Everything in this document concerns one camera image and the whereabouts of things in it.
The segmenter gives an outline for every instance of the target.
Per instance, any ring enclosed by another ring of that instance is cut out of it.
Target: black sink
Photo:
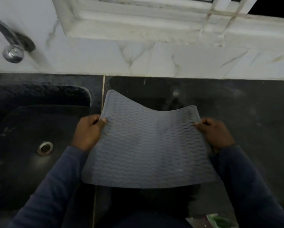
[[[90,104],[90,94],[80,87],[0,86],[0,211],[26,203],[71,143]],[[37,154],[43,142],[53,144],[47,155]]]

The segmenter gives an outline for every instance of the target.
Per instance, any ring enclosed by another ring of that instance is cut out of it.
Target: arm
[[[58,228],[68,201],[86,162],[88,152],[97,143],[106,119],[100,115],[82,118],[76,128],[72,146],[67,147],[37,190],[9,224],[9,228]]]
[[[223,122],[195,124],[216,153],[212,164],[224,182],[240,227],[284,227],[284,211]]]

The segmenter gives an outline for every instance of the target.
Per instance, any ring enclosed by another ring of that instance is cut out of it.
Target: person's right arm
[[[211,161],[224,182],[240,228],[284,228],[282,207],[224,123],[202,119],[195,126],[214,148]]]

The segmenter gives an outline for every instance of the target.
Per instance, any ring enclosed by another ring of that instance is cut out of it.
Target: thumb
[[[203,133],[207,133],[208,130],[211,128],[210,126],[207,126],[201,122],[194,122],[194,126],[197,128],[197,130],[203,132]]]
[[[97,125],[97,126],[100,128],[100,130],[101,130],[101,129],[103,129],[103,127],[105,126],[106,122],[107,122],[107,119],[106,119],[106,118],[103,118],[103,119],[100,119],[100,120],[96,123],[96,125]]]

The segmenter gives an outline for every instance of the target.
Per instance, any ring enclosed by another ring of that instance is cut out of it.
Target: person
[[[25,206],[9,224],[9,228],[58,228],[62,224],[68,201],[87,159],[88,152],[100,138],[106,119],[100,115],[82,118],[71,146],[48,172]],[[284,227],[284,211],[272,195],[260,173],[242,149],[236,145],[224,123],[204,118],[194,126],[205,134],[214,149],[211,162],[223,180],[234,207],[239,226]],[[113,227],[191,227],[185,220],[140,213],[124,218]]]

